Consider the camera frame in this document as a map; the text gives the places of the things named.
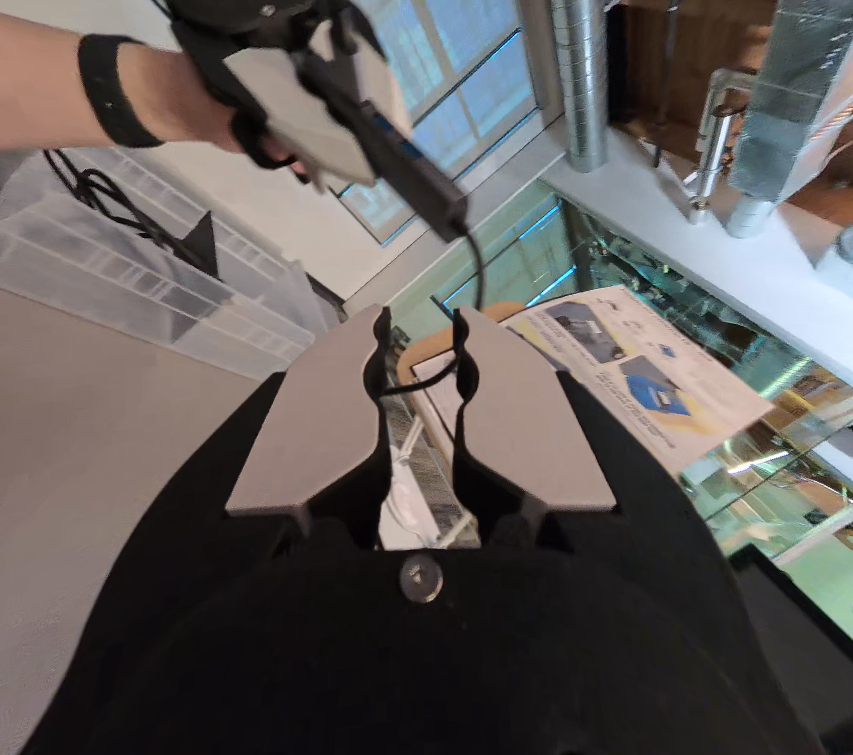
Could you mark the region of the glass partition window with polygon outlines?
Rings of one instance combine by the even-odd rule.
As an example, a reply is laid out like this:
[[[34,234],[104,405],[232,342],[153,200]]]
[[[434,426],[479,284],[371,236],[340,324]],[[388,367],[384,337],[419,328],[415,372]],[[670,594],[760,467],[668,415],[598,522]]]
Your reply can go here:
[[[483,304],[535,304],[560,289],[574,272],[566,202],[545,181],[535,179],[497,208],[473,232],[485,268]],[[459,243],[432,283],[429,304],[450,318],[473,305],[477,292],[473,254]]]

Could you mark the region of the chrome pipe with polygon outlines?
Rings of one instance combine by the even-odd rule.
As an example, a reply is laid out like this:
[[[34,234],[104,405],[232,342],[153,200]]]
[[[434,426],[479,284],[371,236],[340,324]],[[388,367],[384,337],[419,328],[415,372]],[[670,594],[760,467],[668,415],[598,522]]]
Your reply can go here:
[[[710,76],[695,146],[701,154],[699,164],[683,182],[684,186],[695,188],[687,213],[688,222],[693,226],[700,225],[707,217],[710,198],[723,170],[723,156],[733,121],[743,110],[725,103],[727,95],[731,91],[751,93],[757,74],[754,68],[719,68]]]

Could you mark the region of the rectangular silver duct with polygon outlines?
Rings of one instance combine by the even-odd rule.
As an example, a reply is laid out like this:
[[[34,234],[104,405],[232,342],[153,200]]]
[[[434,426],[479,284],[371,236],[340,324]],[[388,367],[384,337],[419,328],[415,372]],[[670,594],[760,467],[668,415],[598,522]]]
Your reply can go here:
[[[852,0],[777,1],[728,177],[730,235],[752,237],[825,168],[851,121],[851,49]]]

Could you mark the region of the clear plastic bin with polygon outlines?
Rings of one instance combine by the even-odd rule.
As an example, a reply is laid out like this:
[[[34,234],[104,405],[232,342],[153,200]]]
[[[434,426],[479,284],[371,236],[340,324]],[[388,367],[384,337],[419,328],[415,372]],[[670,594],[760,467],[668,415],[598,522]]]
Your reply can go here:
[[[2,164],[2,289],[230,373],[262,381],[339,325],[301,264],[137,155],[12,154]],[[210,216],[218,275],[72,196],[64,180],[107,175],[133,205],[183,239]]]

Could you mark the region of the person's left forearm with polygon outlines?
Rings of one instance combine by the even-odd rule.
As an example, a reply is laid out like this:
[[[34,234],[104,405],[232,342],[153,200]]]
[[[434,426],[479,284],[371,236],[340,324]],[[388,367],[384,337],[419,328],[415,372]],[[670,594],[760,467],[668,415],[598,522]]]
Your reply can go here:
[[[1,15],[1,150],[106,147],[80,76],[81,36]]]

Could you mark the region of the large office window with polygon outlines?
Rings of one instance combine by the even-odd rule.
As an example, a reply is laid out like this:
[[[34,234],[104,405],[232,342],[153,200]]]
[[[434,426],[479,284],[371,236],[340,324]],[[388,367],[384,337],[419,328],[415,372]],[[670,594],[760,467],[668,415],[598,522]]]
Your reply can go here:
[[[465,175],[537,109],[516,0],[352,0],[397,77],[414,142]]]

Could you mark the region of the silver spiral air duct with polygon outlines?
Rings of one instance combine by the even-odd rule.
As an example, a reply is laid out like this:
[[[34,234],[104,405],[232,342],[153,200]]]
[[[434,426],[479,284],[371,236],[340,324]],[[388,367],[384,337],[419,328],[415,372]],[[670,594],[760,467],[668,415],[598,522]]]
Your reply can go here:
[[[588,174],[607,160],[608,67],[604,0],[562,0],[554,36],[568,129],[567,158]]]

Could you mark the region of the printed instruction sheet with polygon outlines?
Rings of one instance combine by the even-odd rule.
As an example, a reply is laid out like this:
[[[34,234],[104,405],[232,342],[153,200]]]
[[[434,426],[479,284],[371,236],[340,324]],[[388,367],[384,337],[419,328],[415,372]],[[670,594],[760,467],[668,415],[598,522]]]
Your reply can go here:
[[[773,407],[621,284],[502,326],[568,371],[675,479]]]

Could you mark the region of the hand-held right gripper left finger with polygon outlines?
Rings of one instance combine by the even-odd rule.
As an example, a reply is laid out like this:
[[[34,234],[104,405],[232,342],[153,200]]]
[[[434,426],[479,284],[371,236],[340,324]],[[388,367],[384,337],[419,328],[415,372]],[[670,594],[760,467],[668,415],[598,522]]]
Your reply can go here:
[[[380,409],[366,387],[389,313],[371,305],[322,335],[288,368],[229,496],[229,516],[292,515],[379,447]]]

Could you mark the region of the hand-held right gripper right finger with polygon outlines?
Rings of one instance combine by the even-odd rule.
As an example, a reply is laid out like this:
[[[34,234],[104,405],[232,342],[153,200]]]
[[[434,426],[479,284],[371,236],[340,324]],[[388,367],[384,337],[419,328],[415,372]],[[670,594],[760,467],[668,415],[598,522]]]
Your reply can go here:
[[[616,497],[555,369],[528,340],[464,306],[454,318],[460,360],[453,483],[485,514],[492,493],[544,511],[609,512]]]

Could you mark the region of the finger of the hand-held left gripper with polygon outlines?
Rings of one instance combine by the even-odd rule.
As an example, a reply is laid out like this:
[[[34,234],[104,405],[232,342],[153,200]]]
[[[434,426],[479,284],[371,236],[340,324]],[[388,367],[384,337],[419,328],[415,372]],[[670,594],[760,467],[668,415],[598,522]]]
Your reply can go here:
[[[223,64],[259,104],[272,139],[298,158],[317,187],[375,185],[377,175],[356,138],[303,87],[289,54],[251,47],[225,57]]]
[[[332,21],[319,23],[310,39],[311,50],[322,58],[332,81],[358,102],[370,102],[405,138],[413,136],[411,114],[397,77],[379,39],[364,14],[347,14],[346,32],[353,54],[333,41]]]

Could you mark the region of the grey usb hub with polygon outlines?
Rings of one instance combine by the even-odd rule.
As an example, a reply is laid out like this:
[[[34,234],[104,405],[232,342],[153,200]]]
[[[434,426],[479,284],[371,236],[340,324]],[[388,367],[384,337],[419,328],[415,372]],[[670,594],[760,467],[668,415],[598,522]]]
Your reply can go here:
[[[469,238],[467,198],[457,185],[368,99],[346,88],[330,64],[304,50],[293,55],[297,78],[343,131],[338,150],[321,151],[325,174],[360,185],[385,181],[441,239]]]

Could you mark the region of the person's left hand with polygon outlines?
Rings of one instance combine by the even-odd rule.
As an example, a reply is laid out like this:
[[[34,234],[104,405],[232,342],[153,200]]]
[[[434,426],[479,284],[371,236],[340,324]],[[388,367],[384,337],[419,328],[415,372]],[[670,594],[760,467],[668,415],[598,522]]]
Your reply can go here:
[[[163,143],[208,143],[244,154],[231,123],[235,110],[214,99],[184,51],[121,44],[117,68],[137,120]]]

